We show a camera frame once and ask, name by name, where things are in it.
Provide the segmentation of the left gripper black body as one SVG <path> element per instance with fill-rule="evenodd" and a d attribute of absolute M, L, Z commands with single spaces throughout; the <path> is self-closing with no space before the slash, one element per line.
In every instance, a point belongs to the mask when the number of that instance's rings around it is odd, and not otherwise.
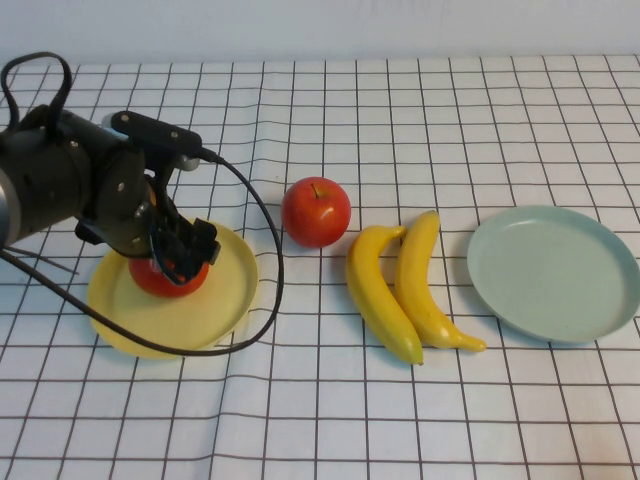
<path fill-rule="evenodd" d="M 75 216 L 76 236 L 92 245 L 106 244 L 127 258 L 150 258 L 152 234 L 175 219 L 172 201 L 102 199 Z"/>

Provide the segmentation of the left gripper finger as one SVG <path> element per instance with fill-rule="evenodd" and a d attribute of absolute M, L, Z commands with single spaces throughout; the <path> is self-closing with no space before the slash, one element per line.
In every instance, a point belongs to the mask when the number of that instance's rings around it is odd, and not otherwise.
<path fill-rule="evenodd" d="M 213 265 L 221 251 L 217 227 L 196 218 L 191 225 L 186 246 L 187 258 L 195 271 L 200 271 L 205 264 Z"/>
<path fill-rule="evenodd" d="M 178 264 L 181 260 L 181 244 L 178 237 L 158 225 L 150 230 L 150 246 L 152 257 L 160 272 L 174 285 L 184 286 L 188 278 L 181 272 Z"/>

